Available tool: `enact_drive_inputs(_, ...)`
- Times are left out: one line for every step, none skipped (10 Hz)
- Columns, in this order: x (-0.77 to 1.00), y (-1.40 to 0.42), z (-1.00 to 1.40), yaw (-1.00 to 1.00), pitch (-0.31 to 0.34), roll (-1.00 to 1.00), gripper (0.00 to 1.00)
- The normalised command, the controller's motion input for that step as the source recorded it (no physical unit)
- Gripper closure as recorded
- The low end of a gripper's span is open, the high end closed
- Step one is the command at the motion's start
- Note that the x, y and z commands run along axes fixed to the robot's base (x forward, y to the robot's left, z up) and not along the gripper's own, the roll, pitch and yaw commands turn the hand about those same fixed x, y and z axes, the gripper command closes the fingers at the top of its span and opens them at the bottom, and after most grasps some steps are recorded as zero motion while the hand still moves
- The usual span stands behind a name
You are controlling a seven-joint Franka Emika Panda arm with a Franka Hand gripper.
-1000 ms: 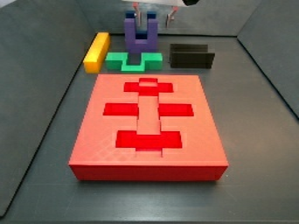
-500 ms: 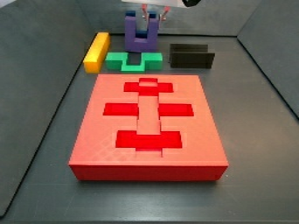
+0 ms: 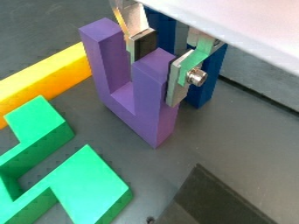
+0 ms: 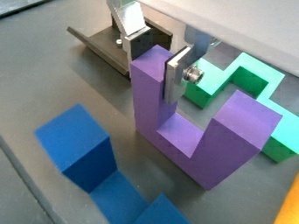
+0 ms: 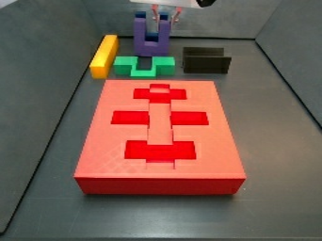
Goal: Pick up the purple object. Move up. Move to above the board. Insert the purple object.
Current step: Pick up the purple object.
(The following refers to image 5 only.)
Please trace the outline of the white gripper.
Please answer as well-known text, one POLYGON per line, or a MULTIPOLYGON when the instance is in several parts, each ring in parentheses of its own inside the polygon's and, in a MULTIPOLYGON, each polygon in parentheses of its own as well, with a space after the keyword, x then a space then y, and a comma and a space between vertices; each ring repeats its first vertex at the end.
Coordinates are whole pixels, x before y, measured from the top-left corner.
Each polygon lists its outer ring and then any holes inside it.
POLYGON ((207 8, 217 0, 130 0, 132 3, 151 4, 154 20, 159 20, 159 5, 177 7, 173 22, 179 21, 183 8, 207 8))

